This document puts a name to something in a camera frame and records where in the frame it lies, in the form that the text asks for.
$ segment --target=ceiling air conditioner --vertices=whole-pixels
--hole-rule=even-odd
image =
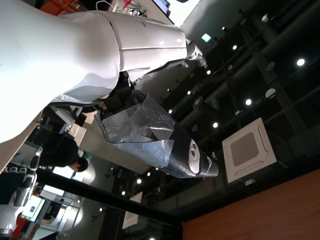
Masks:
[[[225,139],[222,146],[228,183],[277,161],[261,118]]]

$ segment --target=display screen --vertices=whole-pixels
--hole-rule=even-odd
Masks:
[[[72,170],[70,167],[65,166],[65,167],[59,167],[56,166],[54,167],[53,171],[54,174],[58,174],[60,176],[63,176],[65,178],[71,179],[72,175],[74,174],[74,170]]]
[[[200,0],[189,0],[186,2],[179,2],[177,0],[153,0],[153,2],[167,15],[174,25],[181,27]]]
[[[45,202],[46,200],[44,200],[43,198],[31,195],[29,201],[24,207],[21,218],[35,222]]]
[[[65,191],[63,191],[61,189],[55,188],[53,186],[48,186],[48,185],[44,185],[43,190],[50,192],[52,194],[57,194],[59,196],[63,196],[65,193]]]

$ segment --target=black metal frame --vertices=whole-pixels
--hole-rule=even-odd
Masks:
[[[180,218],[177,216],[161,212],[124,197],[116,196],[85,183],[54,174],[48,170],[39,168],[36,173],[37,182],[41,184],[49,185],[65,192],[106,204],[116,209],[128,211],[165,224],[170,224],[172,226],[172,239],[182,240],[182,224]]]

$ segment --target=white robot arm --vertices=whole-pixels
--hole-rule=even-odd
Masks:
[[[133,82],[168,64],[202,59],[182,29],[139,16],[97,10],[52,16],[21,0],[1,0],[0,22],[0,103],[8,116],[0,120],[0,143],[49,103],[101,102],[121,72]],[[12,117],[8,102],[24,102],[23,119]]]

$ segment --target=air vent grille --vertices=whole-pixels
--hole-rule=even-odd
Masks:
[[[234,166],[239,166],[259,155],[258,146],[253,132],[249,132],[231,144]]]

